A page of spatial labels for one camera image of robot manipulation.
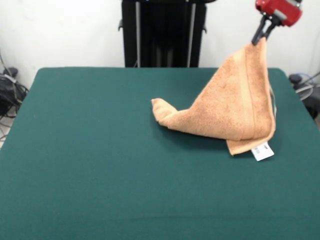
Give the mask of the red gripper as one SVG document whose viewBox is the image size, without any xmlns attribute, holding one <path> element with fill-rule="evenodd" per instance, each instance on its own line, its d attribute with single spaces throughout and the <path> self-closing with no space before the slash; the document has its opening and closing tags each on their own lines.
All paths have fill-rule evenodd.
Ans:
<svg viewBox="0 0 320 240">
<path fill-rule="evenodd" d="M 301 0 L 256 0 L 255 8 L 263 16 L 251 40 L 253 45 L 257 45 L 261 37 L 268 39 L 277 26 L 276 22 L 271 21 L 270 26 L 264 31 L 266 16 L 270 20 L 277 19 L 278 25 L 291 27 L 301 18 L 303 13 Z"/>
</svg>

